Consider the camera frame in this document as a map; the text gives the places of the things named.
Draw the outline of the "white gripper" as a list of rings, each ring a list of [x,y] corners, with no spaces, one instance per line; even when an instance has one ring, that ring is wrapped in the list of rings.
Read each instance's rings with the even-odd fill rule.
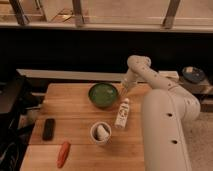
[[[137,77],[135,75],[125,75],[121,82],[121,94],[128,93],[134,86],[137,85]]]

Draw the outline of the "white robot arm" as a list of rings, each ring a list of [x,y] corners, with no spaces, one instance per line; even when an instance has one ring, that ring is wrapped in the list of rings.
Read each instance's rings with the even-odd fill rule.
[[[199,100],[153,70],[149,57],[131,55],[127,65],[122,95],[133,88],[138,78],[151,87],[141,103],[145,170],[192,171],[182,123],[199,116]]]

